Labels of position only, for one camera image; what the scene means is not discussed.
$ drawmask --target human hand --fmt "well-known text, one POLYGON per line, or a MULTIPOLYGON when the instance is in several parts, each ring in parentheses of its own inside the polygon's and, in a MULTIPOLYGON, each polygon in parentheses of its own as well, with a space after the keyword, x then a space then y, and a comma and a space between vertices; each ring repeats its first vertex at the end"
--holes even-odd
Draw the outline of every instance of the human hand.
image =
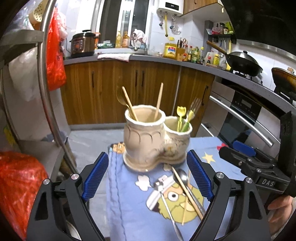
POLYGON ((292 212, 291 196, 281 195, 273 200, 268 206, 268 210, 275 210, 272 218, 269 220, 270 233, 273 235, 288 221, 292 212))

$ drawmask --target ceramic utensil holder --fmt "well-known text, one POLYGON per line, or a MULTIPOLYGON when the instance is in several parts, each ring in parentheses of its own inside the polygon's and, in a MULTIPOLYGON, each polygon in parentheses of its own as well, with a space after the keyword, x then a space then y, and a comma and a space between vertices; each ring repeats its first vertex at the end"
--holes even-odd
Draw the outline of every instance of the ceramic utensil holder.
POLYGON ((165 113, 159 110, 154 122, 156 108, 149 105, 133 106, 139 121, 130 117, 125 111, 126 125, 124 127, 124 143, 126 152, 123 154, 125 164, 139 172, 148 172, 158 164, 161 146, 165 140, 163 123, 165 113))
POLYGON ((165 129, 165 140, 162 145, 159 158, 161 162, 169 164, 180 164, 186 160, 187 148, 190 142, 192 126, 189 124, 188 131, 177 132, 179 117, 168 116, 163 124, 165 129))

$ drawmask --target kitchen counter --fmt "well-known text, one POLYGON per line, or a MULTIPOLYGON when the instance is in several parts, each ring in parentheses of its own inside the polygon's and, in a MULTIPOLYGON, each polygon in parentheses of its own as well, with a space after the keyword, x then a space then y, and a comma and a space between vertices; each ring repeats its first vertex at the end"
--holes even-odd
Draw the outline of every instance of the kitchen counter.
MULTIPOLYGON (((180 61, 176 61, 169 58, 161 58, 161 57, 145 56, 145 55, 137 55, 137 54, 131 55, 130 60, 174 64, 174 65, 179 65, 179 66, 207 72, 209 74, 213 74, 221 78, 230 80, 231 82, 236 83, 244 87, 245 89, 254 92, 255 94, 265 98, 266 100, 270 101, 271 103, 279 107, 285 113, 289 111, 296 113, 296 108, 293 105, 288 103, 286 100, 284 100, 282 97, 274 93, 272 90, 260 84, 257 84, 251 80, 245 79, 241 76, 235 75, 233 73, 230 73, 221 69, 216 69, 216 68, 199 65, 199 64, 188 63, 188 62, 180 62, 180 61)), ((94 55, 90 57, 68 59, 64 61, 64 64, 68 65, 68 64, 76 64, 76 63, 91 62, 91 61, 102 61, 102 60, 98 60, 97 55, 94 55)))

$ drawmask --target wooden chopstick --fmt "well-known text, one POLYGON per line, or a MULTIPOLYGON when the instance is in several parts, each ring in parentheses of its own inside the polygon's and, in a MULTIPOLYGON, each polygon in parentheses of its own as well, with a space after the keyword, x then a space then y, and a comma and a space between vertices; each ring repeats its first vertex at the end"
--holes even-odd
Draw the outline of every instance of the wooden chopstick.
MULTIPOLYGON (((188 172, 188 183, 190 183, 190 176, 191 176, 191 171, 189 170, 189 172, 188 172)), ((188 205, 188 197, 186 196, 185 204, 184 204, 184 211, 183 211, 183 218, 182 218, 182 226, 184 226, 184 222, 185 222, 187 205, 188 205)))
POLYGON ((163 83, 161 83, 159 93, 158 93, 158 99, 157 99, 156 111, 155 111, 155 115, 154 115, 154 121, 156 121, 156 118, 158 116, 162 94, 163 94, 163 83))
POLYGON ((131 101, 130 101, 130 99, 129 99, 129 97, 128 97, 128 93, 126 92, 126 89, 125 89, 124 87, 122 87, 122 90, 123 90, 123 92, 124 92, 124 95, 125 95, 126 100, 127 100, 127 102, 128 102, 128 106, 130 107, 130 110, 131 110, 131 112, 132 112, 132 114, 133 114, 135 120, 136 120, 136 121, 139 121, 138 118, 137 118, 137 116, 136 116, 136 113, 133 111, 133 106, 132 106, 131 101))
POLYGON ((202 220, 203 215, 202 215, 201 211, 199 210, 198 206, 196 205, 195 201, 191 197, 190 193, 188 192, 187 188, 185 187, 184 183, 182 182, 181 178, 179 177, 178 173, 176 172, 176 170, 174 169, 173 166, 172 166, 172 170, 173 170, 174 174, 176 175, 176 177, 177 177, 183 191, 185 192, 185 194, 187 195, 189 201, 191 202, 191 205, 193 206, 193 208, 196 211, 197 215, 199 216, 200 220, 202 220))

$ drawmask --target cartoon tablecloth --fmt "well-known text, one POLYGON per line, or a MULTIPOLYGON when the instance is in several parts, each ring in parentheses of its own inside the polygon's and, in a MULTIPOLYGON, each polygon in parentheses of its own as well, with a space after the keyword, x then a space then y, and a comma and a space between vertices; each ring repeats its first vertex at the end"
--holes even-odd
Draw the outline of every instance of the cartoon tablecloth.
MULTIPOLYGON (((191 138, 188 150, 195 150, 200 159, 210 163, 213 169, 225 173, 229 178, 243 180, 240 169, 219 157, 222 142, 216 137, 191 138)), ((173 180, 170 166, 160 164, 148 173, 137 173, 128 169, 123 162, 124 143, 113 144, 109 151, 107 171, 107 216, 112 241, 178 241, 169 214, 160 193, 153 189, 155 181, 164 184, 164 196, 172 216, 180 229, 184 241, 188 241, 200 223, 195 210, 186 205, 182 225, 185 199, 181 187, 173 180)), ((184 162, 177 166, 186 173, 189 168, 184 162)), ((203 198, 191 176, 190 188, 205 209, 209 202, 203 198)), ((232 213, 234 198, 230 198, 226 213, 216 238, 222 237, 232 213)))

